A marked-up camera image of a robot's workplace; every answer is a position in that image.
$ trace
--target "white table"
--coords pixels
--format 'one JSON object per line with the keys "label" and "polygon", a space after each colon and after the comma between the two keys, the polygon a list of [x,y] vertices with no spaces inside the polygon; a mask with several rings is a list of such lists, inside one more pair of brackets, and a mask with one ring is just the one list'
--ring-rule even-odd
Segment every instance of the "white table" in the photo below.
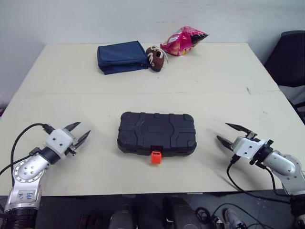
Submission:
{"label": "white table", "polygon": [[[1,168],[9,163],[16,136],[32,123],[61,128],[79,121],[76,135],[92,130],[77,156],[47,171],[45,196],[235,191],[225,173],[232,154],[216,135],[234,140],[243,133],[225,122],[274,140],[273,148],[305,164],[305,127],[246,43],[203,43],[185,56],[170,56],[159,73],[112,75],[99,70],[97,47],[46,45],[0,121]],[[120,152],[116,139],[125,111],[192,115],[195,152],[164,158],[159,166],[147,156]],[[30,130],[15,159],[42,147],[46,137],[40,128]],[[267,172],[246,159],[234,165],[232,176],[247,190],[272,188]],[[0,195],[9,189],[7,171],[0,178]]]}

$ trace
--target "shoe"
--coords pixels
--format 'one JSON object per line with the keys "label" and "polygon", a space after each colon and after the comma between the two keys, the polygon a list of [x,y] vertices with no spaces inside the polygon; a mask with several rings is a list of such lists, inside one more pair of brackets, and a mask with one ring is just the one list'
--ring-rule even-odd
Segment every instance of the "shoe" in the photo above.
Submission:
{"label": "shoe", "polygon": [[161,71],[164,64],[164,56],[167,59],[166,53],[157,46],[149,47],[146,50],[149,65],[155,72]]}
{"label": "shoe", "polygon": [[247,229],[245,223],[239,219],[238,214],[233,209],[229,208],[225,210],[224,219],[230,223],[231,229]]}

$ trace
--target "robotic arm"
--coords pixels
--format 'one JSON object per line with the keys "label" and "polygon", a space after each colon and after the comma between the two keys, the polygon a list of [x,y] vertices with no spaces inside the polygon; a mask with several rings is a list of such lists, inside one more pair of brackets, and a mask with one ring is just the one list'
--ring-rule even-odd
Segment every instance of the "robotic arm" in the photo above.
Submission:
{"label": "robotic arm", "polygon": [[271,168],[271,171],[281,180],[285,192],[292,196],[291,212],[296,217],[298,226],[305,228],[305,175],[301,163],[290,155],[283,155],[273,150],[270,147],[272,140],[260,140],[256,138],[256,133],[243,126],[226,124],[245,132],[246,136],[237,137],[233,143],[220,136],[217,136],[217,139],[235,153],[237,160],[245,157],[250,160],[251,165]]}
{"label": "robotic arm", "polygon": [[5,205],[5,219],[1,229],[33,229],[41,199],[40,180],[50,165],[64,159],[68,153],[73,156],[75,150],[81,146],[90,131],[77,141],[71,131],[80,123],[73,123],[64,129],[54,129],[50,125],[43,125],[50,135],[45,147],[35,148],[29,158],[14,166],[14,186],[10,191]]}

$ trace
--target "black chair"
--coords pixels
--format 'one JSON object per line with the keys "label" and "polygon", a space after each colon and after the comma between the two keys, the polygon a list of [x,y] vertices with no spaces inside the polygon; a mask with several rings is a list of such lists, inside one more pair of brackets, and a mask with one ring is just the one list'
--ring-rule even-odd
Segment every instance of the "black chair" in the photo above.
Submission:
{"label": "black chair", "polygon": [[[280,86],[305,85],[305,31],[283,32],[264,66]],[[297,108],[304,106],[305,101],[292,105],[300,115]]]}

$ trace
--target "white wall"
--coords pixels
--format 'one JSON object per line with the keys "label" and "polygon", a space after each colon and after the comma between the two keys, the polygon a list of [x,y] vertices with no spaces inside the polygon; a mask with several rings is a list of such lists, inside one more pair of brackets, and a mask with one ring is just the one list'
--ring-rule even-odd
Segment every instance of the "white wall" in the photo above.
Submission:
{"label": "white wall", "polygon": [[0,0],[0,103],[45,43],[162,42],[185,25],[204,42],[247,42],[264,62],[281,32],[305,29],[305,1]]}

